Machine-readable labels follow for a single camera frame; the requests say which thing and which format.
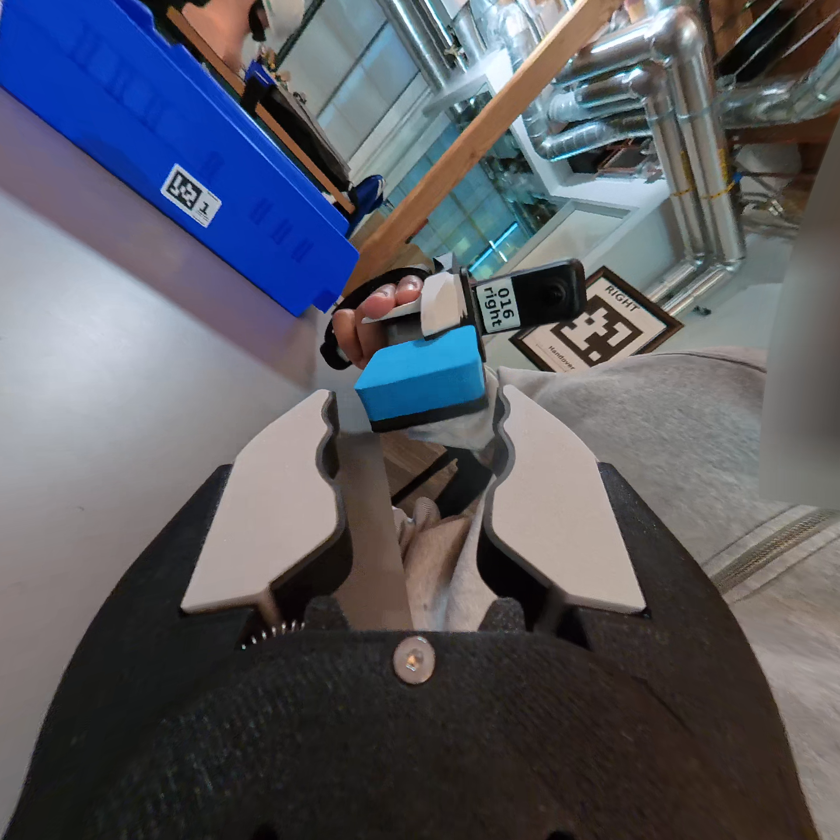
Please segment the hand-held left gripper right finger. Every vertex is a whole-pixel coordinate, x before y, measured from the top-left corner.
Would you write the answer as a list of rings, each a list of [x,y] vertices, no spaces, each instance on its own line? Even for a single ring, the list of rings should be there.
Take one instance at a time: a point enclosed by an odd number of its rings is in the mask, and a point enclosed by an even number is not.
[[[477,554],[483,581],[519,602],[532,631],[556,632],[576,607],[644,614],[599,461],[583,440],[513,385],[499,389],[495,432]]]

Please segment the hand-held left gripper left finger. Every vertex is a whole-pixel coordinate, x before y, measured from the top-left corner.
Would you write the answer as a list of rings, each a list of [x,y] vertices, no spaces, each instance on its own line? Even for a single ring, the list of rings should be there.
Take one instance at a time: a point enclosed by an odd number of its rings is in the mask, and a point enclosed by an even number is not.
[[[270,627],[300,624],[314,596],[351,567],[335,439],[336,396],[318,390],[238,453],[212,516],[181,609],[254,608]]]

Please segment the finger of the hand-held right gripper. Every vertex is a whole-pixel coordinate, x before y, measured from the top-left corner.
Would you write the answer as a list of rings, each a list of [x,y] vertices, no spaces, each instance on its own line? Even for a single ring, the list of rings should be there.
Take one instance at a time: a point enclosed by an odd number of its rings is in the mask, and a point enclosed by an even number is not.
[[[440,255],[442,269],[425,279],[419,297],[394,307],[381,318],[364,318],[364,324],[381,324],[387,340],[433,340],[457,329],[467,304],[459,263],[454,253]]]

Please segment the blue foam eraser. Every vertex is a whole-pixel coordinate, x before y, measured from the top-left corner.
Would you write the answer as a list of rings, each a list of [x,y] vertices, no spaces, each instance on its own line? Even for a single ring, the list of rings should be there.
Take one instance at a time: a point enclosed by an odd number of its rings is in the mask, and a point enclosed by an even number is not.
[[[476,327],[378,350],[354,390],[378,434],[483,411],[489,398]]]

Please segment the blue plastic storage bin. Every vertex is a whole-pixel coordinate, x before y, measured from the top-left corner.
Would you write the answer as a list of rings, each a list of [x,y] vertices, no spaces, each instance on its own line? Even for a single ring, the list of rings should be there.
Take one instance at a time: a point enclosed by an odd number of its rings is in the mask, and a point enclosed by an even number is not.
[[[1,81],[290,314],[339,299],[347,220],[141,2],[2,2]]]

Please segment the person's right forearm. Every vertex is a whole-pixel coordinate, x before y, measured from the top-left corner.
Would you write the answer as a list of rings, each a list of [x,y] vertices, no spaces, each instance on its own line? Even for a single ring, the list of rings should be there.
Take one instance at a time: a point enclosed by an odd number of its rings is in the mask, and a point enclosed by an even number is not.
[[[614,466],[703,566],[766,539],[782,506],[760,499],[767,353],[721,348],[633,356],[579,374],[488,366]]]

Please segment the person's right hand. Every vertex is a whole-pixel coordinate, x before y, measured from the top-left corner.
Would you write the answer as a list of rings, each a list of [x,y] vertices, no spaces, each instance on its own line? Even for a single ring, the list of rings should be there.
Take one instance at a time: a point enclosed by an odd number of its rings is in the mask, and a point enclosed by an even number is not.
[[[361,289],[341,302],[333,312],[331,325],[343,356],[352,365],[364,369],[372,356],[385,347],[385,329],[380,320],[393,309],[419,299],[426,272],[414,269],[388,272],[360,297]]]

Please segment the framed black-white marker poster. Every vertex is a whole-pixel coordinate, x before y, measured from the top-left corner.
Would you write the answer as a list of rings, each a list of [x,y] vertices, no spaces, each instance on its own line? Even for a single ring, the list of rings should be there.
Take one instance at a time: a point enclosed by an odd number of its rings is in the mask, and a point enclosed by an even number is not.
[[[511,344],[540,371],[579,373],[651,353],[684,328],[607,267],[587,278],[586,296],[573,321],[520,330]]]

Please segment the wooden support beam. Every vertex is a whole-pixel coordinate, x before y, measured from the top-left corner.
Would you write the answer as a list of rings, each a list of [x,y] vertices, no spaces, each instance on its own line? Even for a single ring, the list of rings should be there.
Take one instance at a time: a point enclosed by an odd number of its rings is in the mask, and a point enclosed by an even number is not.
[[[385,273],[433,210],[463,181],[568,60],[598,36],[621,5],[621,1],[575,3],[405,200],[364,242],[342,297]]]

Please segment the silver ventilation ducts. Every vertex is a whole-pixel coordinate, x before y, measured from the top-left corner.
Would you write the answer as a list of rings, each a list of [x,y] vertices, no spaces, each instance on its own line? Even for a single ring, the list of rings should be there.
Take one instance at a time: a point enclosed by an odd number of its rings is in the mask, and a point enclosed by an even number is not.
[[[654,141],[684,258],[653,290],[680,314],[746,257],[726,129],[785,126],[838,104],[838,38],[799,77],[718,86],[697,12],[672,4],[586,45],[520,115],[546,161],[636,136]]]

